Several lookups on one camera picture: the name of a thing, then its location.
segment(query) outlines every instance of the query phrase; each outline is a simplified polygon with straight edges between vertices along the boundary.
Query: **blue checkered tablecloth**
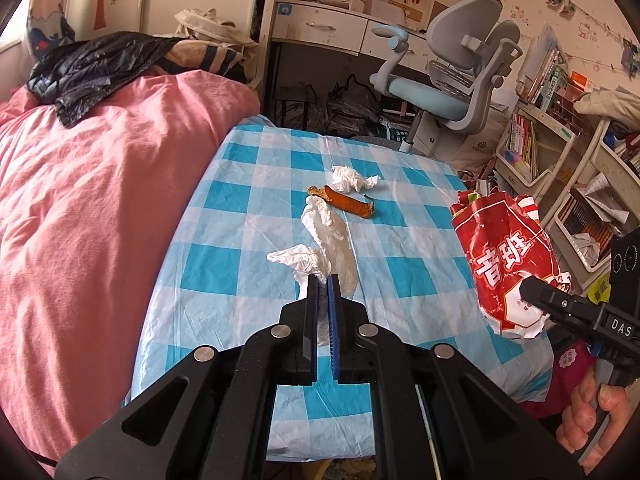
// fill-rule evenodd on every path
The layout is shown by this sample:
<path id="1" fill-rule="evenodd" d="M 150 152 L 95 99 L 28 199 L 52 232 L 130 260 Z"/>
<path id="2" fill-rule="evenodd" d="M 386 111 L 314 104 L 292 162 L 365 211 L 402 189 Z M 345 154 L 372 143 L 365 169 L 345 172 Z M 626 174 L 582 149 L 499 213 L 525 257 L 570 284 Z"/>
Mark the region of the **blue checkered tablecloth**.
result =
<path id="1" fill-rule="evenodd" d="M 480 314 L 449 213 L 463 186 L 448 166 L 257 118 L 228 134 L 182 216 L 146 314 L 132 396 L 196 346 L 232 348 L 278 321 L 297 285 L 289 267 L 266 255 L 314 246 L 300 215 L 306 189 L 330 183 L 332 166 L 381 177 L 367 191 L 372 219 L 338 212 L 358 266 L 353 299 L 369 319 L 411 344 L 452 344 L 516 400 L 544 398 L 552 365 L 546 337 L 508 341 Z M 335 383 L 329 347 L 318 349 L 316 384 L 278 388 L 268 453 L 275 460 L 374 454 L 369 387 Z"/>

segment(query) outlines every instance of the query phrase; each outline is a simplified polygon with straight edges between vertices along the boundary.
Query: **camera lens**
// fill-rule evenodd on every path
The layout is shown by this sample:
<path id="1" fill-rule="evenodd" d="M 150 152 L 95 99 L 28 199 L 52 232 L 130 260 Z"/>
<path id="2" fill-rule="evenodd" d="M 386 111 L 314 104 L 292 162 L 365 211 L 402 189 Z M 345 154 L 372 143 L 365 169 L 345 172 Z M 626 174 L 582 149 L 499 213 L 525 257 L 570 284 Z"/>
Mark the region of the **camera lens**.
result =
<path id="1" fill-rule="evenodd" d="M 622 269 L 622 254 L 618 253 L 613 258 L 613 272 L 620 272 Z"/>
<path id="2" fill-rule="evenodd" d="M 625 251 L 625 269 L 627 272 L 634 270 L 638 260 L 638 250 L 635 245 L 629 245 Z"/>

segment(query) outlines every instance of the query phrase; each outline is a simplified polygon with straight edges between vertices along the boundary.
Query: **window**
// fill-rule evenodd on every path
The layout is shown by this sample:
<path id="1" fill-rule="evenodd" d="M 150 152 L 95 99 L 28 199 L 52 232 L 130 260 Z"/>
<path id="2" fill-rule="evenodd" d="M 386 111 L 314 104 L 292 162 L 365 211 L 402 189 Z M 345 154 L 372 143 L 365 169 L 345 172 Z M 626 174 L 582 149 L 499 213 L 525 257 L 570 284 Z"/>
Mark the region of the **window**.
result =
<path id="1" fill-rule="evenodd" d="M 0 52 L 22 39 L 29 15 L 29 0 L 22 0 L 0 35 Z"/>

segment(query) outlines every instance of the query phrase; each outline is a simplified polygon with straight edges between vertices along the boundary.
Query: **pile of clothes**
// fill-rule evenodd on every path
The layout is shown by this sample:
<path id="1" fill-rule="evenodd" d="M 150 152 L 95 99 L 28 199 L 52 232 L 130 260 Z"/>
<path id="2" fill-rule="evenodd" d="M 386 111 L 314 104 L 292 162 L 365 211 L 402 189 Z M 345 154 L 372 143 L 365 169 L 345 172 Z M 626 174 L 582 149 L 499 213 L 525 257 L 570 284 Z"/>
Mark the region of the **pile of clothes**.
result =
<path id="1" fill-rule="evenodd" d="M 183 10 L 174 36 L 114 32 L 78 41 L 46 54 L 31 71 L 27 88 L 42 105 L 53 104 L 67 128 L 77 124 L 98 102 L 138 76 L 206 70 L 247 83 L 244 67 L 258 44 L 215 9 Z"/>

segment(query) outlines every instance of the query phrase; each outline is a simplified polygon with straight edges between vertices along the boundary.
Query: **blue sticker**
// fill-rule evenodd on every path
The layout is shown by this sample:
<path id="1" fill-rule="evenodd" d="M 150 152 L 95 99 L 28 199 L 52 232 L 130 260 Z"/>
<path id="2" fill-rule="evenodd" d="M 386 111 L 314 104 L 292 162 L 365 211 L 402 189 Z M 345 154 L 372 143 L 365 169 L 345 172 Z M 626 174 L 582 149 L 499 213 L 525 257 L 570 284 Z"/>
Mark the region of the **blue sticker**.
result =
<path id="1" fill-rule="evenodd" d="M 291 4 L 280 4 L 278 6 L 278 14 L 282 14 L 284 16 L 290 16 L 292 10 L 293 10 L 293 5 Z"/>

